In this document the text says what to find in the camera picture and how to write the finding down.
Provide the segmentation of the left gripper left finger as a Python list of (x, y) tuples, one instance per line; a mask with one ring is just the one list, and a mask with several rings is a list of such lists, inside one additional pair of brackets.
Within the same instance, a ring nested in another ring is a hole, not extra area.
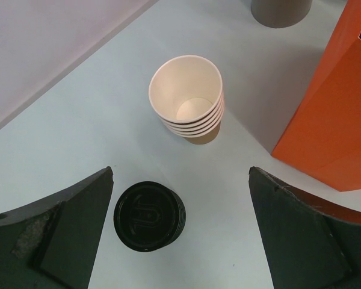
[(88, 288), (112, 191), (106, 167), (0, 213), (0, 288)]

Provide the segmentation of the orange paper bag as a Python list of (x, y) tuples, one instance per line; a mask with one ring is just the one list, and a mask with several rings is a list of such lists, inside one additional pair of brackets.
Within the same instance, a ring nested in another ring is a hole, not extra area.
[(348, 1), (272, 156), (338, 191), (361, 189), (361, 1)]

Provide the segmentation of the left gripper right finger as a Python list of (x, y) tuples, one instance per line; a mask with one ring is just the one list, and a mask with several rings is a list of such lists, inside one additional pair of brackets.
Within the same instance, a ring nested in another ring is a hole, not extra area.
[(361, 288), (361, 212), (259, 167), (249, 189), (274, 288)]

